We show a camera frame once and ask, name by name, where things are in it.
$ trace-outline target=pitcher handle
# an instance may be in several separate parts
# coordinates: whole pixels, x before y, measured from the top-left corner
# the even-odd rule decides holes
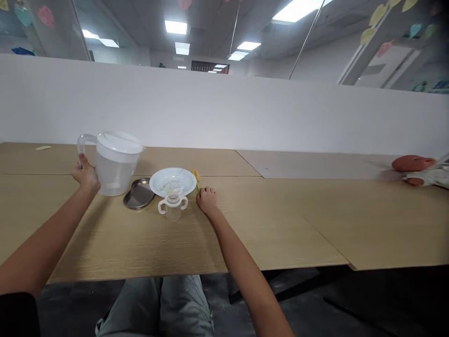
[[[159,203],[158,203],[158,211],[159,211],[159,213],[162,214],[162,215],[164,215],[164,214],[166,213],[166,211],[163,211],[163,210],[162,210],[162,205],[165,205],[165,200],[166,200],[166,199],[161,200],[161,201],[159,201]]]
[[[94,135],[85,133],[85,134],[79,136],[78,140],[76,141],[76,147],[78,149],[78,154],[84,154],[84,143],[86,143],[87,141],[97,144],[97,138]]]
[[[187,208],[187,203],[188,203],[187,198],[186,197],[181,197],[181,210],[185,210]]]

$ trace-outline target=paper scrap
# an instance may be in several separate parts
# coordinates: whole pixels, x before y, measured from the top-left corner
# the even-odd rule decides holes
[[[422,28],[422,24],[420,23],[416,23],[413,26],[410,27],[410,34],[409,34],[409,39],[414,38],[416,36],[416,34],[418,34],[420,32]]]
[[[402,12],[408,11],[410,8],[412,8],[414,5],[416,5],[417,2],[418,2],[418,0],[406,0],[404,2],[404,7],[402,7]]]
[[[20,22],[25,27],[28,27],[33,22],[33,19],[31,18],[31,14],[30,14],[29,10],[26,9],[26,7],[22,7],[18,4],[15,4],[14,13],[17,15]]]
[[[441,2],[436,2],[432,5],[432,9],[430,10],[430,16],[435,16],[442,10]]]
[[[48,28],[55,28],[55,19],[53,17],[53,13],[47,6],[40,7],[37,10],[37,16]]]
[[[5,12],[9,12],[8,0],[0,0],[0,9],[3,9]]]
[[[426,30],[424,31],[424,38],[428,39],[431,37],[436,31],[438,30],[438,25],[435,25],[431,23],[426,27]]]
[[[379,5],[377,6],[376,10],[373,13],[373,16],[371,17],[371,20],[369,21],[369,26],[375,26],[379,23],[380,19],[382,19],[387,12],[388,6]]]
[[[400,3],[402,0],[391,0],[391,8],[395,7],[398,3]]]
[[[179,0],[179,7],[181,7],[183,10],[188,10],[191,4],[192,0]]]
[[[393,41],[390,42],[384,42],[382,43],[382,45],[380,46],[379,50],[377,51],[377,57],[382,57],[383,55],[385,55],[385,53],[390,49],[390,47],[393,45]]]
[[[373,38],[375,32],[376,30],[374,28],[365,29],[365,31],[362,33],[362,36],[360,37],[360,45],[368,44]]]

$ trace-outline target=metal tray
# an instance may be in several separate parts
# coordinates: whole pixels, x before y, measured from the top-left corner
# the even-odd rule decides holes
[[[130,191],[123,197],[123,204],[130,209],[141,209],[149,205],[154,195],[150,178],[140,178],[131,184]]]

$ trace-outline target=black sleeve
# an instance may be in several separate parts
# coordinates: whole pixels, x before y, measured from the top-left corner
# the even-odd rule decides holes
[[[0,296],[0,335],[40,336],[36,300],[29,293]]]

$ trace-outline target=fluorescent light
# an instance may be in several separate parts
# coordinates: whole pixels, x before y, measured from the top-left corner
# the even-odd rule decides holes
[[[187,34],[187,24],[184,22],[165,21],[165,28],[167,29],[167,33]]]
[[[244,58],[249,53],[243,52],[243,51],[235,51],[231,54],[231,56],[228,58],[232,61],[240,61],[242,58]]]
[[[106,47],[114,47],[114,48],[120,48],[118,44],[115,43],[114,40],[111,39],[99,39],[102,44],[104,44]]]
[[[190,49],[190,44],[185,44],[182,42],[175,42],[174,46],[175,46],[175,48]]]
[[[87,38],[94,38],[96,40],[100,39],[100,37],[98,35],[92,34],[90,31],[85,30],[85,29],[83,29],[83,35],[84,35],[84,37],[87,37]]]
[[[273,17],[273,20],[285,22],[297,22],[303,17],[318,9],[321,6],[322,0],[293,0],[285,6],[278,14]]]
[[[261,44],[258,42],[248,42],[245,41],[240,46],[237,47],[237,49],[243,49],[243,50],[253,50],[259,47]]]
[[[100,40],[102,44],[104,44],[106,47],[114,47],[114,48],[120,48],[118,44],[115,43],[114,40],[111,39],[102,39],[96,34],[92,34],[90,31],[83,29],[83,35],[85,38],[94,38],[95,40]]]
[[[176,48],[176,54],[188,55],[189,50],[184,48]]]

